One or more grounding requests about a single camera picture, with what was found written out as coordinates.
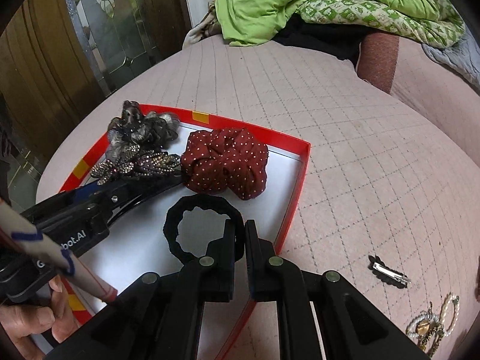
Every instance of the human hand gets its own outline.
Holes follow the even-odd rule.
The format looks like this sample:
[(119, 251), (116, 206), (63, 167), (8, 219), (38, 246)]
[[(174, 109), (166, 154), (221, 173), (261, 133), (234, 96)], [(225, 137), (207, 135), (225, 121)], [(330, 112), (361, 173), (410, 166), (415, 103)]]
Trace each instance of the human hand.
[(68, 293), (56, 276), (49, 282), (53, 290), (50, 307), (29, 305), (0, 306), (0, 323), (26, 360), (41, 360), (44, 353), (28, 337), (52, 329), (52, 335), (63, 342), (79, 328), (68, 304)]

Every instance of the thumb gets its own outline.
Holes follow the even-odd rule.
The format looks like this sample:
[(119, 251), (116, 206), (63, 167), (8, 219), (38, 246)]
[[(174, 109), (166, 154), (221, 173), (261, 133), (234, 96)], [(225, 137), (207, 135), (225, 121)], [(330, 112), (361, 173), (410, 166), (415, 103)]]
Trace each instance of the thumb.
[(22, 338), (50, 329), (55, 316), (49, 307), (1, 306), (0, 321), (10, 338)]

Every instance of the black hair tie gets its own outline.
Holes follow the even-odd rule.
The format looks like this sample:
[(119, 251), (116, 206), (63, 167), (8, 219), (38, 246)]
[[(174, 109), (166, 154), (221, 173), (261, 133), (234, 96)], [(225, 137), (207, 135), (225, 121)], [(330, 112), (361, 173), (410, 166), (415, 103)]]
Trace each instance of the black hair tie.
[(243, 224), (242, 214), (226, 199), (220, 196), (205, 194), (184, 196), (166, 213), (163, 234), (169, 243), (170, 253), (177, 257), (184, 265), (196, 259), (192, 253), (185, 252), (177, 241), (179, 235), (178, 226), (183, 219), (184, 212), (192, 211), (195, 207), (199, 207), (202, 210), (213, 210), (217, 214), (226, 214), (229, 216), (235, 226), (235, 261), (240, 260), (243, 257), (245, 248), (245, 226)]

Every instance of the red polka dot scrunchie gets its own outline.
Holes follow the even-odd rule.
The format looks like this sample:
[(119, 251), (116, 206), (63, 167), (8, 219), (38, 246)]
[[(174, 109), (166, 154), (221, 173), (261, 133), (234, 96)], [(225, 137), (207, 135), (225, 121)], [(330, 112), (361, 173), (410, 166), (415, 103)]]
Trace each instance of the red polka dot scrunchie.
[(190, 134), (180, 164), (195, 192), (230, 188), (240, 199), (260, 195), (266, 186), (268, 148), (246, 128), (196, 131)]

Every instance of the screw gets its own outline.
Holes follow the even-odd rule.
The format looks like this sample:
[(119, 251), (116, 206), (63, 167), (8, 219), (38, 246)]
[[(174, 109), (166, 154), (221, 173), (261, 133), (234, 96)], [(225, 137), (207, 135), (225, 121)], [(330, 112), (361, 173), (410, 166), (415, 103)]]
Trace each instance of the screw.
[(200, 259), (200, 265), (201, 266), (212, 266), (214, 262), (215, 262), (215, 260), (210, 256), (203, 256)]
[(328, 281), (336, 282), (340, 280), (340, 274), (336, 271), (328, 271), (325, 273), (325, 277)]
[(153, 284), (157, 281), (157, 274), (153, 273), (153, 272), (149, 272), (147, 274), (144, 274), (142, 276), (142, 281), (145, 283), (145, 284)]
[(278, 257), (278, 256), (273, 256), (273, 257), (270, 257), (268, 259), (268, 263), (271, 266), (280, 266), (280, 265), (283, 264), (283, 259), (281, 257)]

